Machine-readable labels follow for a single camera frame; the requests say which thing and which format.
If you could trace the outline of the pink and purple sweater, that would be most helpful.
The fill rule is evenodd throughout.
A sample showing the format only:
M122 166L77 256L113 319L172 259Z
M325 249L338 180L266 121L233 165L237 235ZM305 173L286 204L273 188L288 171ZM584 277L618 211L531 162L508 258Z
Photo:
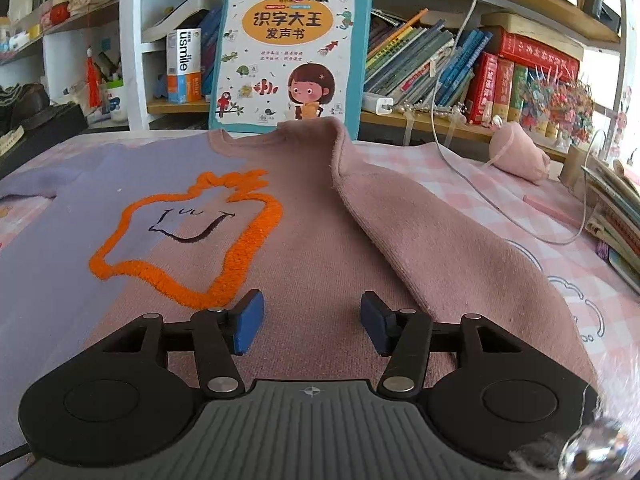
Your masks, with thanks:
M40 376L138 316L233 306L265 321L240 361L255 378L377 378L361 295L438 322L486 316L585 380L564 298L506 240L403 174L365 162L332 118L261 136L216 130L112 144L6 177L49 206L1 252L1 446Z

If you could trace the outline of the pink checkered tablecloth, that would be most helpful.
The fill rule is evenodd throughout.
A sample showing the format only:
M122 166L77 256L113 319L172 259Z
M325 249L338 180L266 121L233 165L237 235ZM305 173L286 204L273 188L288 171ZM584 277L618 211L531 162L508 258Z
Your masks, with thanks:
M400 148L358 141L355 146L370 164L419 182L526 255L565 296L595 366L638 360L638 295L598 256L587 232L529 205L536 197L579 217L582 206L564 186L555 181L536 186L433 144Z

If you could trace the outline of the pink plush pouch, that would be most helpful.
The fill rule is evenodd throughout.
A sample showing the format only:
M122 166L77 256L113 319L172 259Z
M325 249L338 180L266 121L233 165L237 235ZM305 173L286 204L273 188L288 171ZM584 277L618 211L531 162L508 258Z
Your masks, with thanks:
M486 166L494 166L507 174L537 184L548 179L550 164L550 157L538 148L517 122L505 122L494 128Z

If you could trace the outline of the white power adapter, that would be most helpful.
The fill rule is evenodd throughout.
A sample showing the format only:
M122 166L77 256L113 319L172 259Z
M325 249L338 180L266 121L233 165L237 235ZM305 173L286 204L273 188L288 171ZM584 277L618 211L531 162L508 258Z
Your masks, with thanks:
M380 96L372 92L363 92L361 109L365 112L384 116L390 114L395 108L395 101L389 96Z

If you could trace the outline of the stack of children's books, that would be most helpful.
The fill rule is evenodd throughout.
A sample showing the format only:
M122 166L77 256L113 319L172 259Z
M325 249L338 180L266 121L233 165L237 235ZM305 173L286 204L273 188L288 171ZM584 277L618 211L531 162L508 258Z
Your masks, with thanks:
M589 159L582 166L594 199L586 230L597 240L597 255L639 293L639 179L618 159L610 166Z

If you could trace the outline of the red thick books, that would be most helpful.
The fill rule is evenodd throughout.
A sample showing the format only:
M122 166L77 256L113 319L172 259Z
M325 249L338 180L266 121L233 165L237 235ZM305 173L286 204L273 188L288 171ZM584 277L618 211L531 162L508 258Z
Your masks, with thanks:
M575 80L582 49L565 53L527 36L507 32L501 26L484 26L489 39L473 66L465 99L466 120L487 126L494 116L504 122L518 122L523 107L521 86L537 75L551 75L560 81Z

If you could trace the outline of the white pen holder cup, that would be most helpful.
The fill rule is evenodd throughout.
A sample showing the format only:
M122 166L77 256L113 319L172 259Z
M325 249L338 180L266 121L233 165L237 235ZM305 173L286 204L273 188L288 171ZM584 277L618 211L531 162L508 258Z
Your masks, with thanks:
M127 92L122 79L114 79L106 84L106 98L113 122L128 120Z

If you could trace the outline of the black box under shoe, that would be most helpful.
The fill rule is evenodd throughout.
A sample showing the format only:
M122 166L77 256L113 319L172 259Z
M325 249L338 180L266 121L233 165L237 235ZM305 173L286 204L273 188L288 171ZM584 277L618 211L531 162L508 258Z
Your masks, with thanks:
M13 148L1 156L0 178L6 177L49 148L87 130L87 119L78 104L55 106L54 110L56 115L51 120L27 131Z

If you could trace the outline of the row of leaning books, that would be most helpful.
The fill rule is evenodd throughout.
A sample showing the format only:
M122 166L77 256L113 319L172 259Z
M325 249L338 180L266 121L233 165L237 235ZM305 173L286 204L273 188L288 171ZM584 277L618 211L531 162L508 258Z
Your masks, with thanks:
M454 105L491 40L481 28L458 32L445 13L423 9L397 21L373 10L363 91L396 105Z

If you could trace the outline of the colourful paper star jar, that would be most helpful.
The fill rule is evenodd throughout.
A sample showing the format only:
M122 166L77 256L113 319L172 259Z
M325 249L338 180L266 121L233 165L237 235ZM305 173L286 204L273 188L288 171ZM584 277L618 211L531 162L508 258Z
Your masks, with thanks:
M541 68L529 70L518 85L523 102L520 124L525 131L552 126L571 144L589 142L593 135L594 102L588 84L580 79L563 80L558 72L545 73Z

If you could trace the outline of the red tassel ornament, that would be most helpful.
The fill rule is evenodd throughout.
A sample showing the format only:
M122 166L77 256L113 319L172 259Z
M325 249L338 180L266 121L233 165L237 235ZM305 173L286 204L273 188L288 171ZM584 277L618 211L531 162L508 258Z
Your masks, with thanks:
M88 104L91 108L101 105L100 84L93 63L92 49L86 51L86 81L88 86Z

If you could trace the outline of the usmile white orange box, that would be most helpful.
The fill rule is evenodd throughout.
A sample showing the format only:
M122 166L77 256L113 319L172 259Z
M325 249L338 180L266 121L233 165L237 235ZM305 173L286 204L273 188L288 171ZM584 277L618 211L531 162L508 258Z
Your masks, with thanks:
M196 102L202 96L201 29L177 29L166 38L168 101Z

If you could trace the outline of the teal children's sound book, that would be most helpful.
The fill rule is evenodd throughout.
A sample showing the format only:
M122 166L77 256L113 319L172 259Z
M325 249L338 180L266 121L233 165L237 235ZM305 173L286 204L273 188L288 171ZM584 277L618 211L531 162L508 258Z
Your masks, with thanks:
M333 117L358 136L372 0L224 0L208 124Z

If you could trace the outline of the brown leather shoe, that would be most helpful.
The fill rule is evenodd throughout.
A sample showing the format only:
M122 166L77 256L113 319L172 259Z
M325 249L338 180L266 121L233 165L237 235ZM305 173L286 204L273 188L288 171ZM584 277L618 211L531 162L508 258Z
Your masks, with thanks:
M43 112L50 99L42 84L14 84L1 88L1 133L20 126L25 120Z

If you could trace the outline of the blue books beside box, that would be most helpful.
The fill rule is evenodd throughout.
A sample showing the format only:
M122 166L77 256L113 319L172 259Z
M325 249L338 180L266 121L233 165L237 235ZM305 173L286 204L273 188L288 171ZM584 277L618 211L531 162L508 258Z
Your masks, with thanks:
M222 9L210 10L201 21L201 75L202 97L210 95Z

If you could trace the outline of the wooden white bookshelf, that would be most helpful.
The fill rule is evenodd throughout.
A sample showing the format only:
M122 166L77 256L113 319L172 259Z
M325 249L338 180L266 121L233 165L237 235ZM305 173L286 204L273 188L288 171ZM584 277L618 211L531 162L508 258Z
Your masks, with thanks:
M65 0L70 16L63 23L41 29L43 57L26 60L25 78L46 80L50 95L59 98L64 87L82 81L85 56L98 53L98 30L116 24L117 58L125 70L130 129L152 128L166 116L202 112L212 114L216 94L172 104L154 94L166 72L166 39L150 36L149 29L170 10L183 10L181 26L196 25L210 10L222 19L218 30L216 75L232 76L240 62L242 24L251 18L278 20L266 30L271 47L296 47L302 62L348 64L346 87L372 84L364 72L371 55L404 40L409 32L428 25L450 29L456 35L474 30L490 32L491 52L510 44L513 34L498 23L497 15L525 18L547 27L567 42L587 49L624 54L626 39L570 0Z

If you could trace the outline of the red round ball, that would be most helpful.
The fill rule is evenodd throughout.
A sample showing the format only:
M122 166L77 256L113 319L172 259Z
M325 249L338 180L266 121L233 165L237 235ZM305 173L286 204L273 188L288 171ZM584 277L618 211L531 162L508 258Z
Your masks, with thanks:
M53 26L64 23L70 18L70 10L68 10L68 2L63 1L55 3L50 11L50 22Z

